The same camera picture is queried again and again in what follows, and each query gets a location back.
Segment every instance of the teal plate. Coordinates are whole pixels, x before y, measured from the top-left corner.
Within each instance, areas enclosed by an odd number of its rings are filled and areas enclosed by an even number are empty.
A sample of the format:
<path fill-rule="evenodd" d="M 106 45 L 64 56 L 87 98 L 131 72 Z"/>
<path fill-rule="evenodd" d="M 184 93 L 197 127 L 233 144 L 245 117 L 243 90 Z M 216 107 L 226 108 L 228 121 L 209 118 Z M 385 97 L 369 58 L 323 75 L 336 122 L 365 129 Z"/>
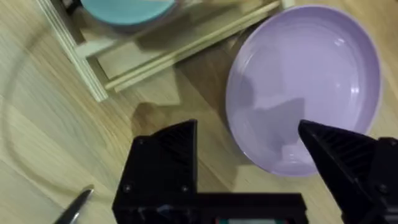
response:
<path fill-rule="evenodd" d="M 166 13 L 174 0 L 81 0 L 95 18 L 117 26 L 138 25 Z"/>

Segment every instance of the purple plate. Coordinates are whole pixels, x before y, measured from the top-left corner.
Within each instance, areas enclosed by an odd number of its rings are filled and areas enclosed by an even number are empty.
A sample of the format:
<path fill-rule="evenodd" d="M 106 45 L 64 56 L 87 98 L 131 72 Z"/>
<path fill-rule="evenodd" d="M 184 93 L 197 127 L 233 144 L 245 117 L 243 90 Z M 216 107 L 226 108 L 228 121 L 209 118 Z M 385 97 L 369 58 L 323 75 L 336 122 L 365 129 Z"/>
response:
<path fill-rule="evenodd" d="M 295 7 L 248 38 L 229 74 L 232 134 L 255 164 L 277 175 L 317 172 L 301 119 L 365 133 L 381 96 L 380 64 L 364 29 L 325 6 Z"/>

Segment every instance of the wooden dish rack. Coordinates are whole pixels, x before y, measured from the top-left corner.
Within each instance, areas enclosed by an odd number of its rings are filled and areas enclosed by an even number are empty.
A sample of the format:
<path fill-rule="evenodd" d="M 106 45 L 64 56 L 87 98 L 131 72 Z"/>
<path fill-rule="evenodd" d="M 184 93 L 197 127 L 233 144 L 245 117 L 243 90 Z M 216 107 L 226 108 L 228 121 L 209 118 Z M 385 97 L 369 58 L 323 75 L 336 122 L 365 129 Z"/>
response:
<path fill-rule="evenodd" d="M 58 41 L 96 101 L 294 5 L 294 0 L 185 0 L 162 22 L 120 35 L 84 9 L 38 0 Z"/>

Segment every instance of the light wood grain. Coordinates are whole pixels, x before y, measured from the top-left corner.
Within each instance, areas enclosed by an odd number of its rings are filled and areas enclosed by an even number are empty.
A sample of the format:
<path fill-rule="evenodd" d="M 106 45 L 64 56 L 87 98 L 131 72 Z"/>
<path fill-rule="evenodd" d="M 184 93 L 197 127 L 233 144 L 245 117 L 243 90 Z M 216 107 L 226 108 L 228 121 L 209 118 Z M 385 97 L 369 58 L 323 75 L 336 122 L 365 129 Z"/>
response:
<path fill-rule="evenodd" d="M 336 6 L 369 31 L 385 81 L 371 135 L 398 138 L 398 3 L 298 3 Z M 1 1 L 0 11 L 0 223 L 51 223 L 88 184 L 95 184 L 96 192 L 80 223 L 115 223 L 111 202 L 132 138 L 188 118 L 199 120 L 201 192 L 301 192 L 311 223 L 341 223 L 318 175 L 268 174 L 252 165 L 232 140 L 224 91 L 241 38 L 227 39 L 99 104 L 36 1 Z"/>

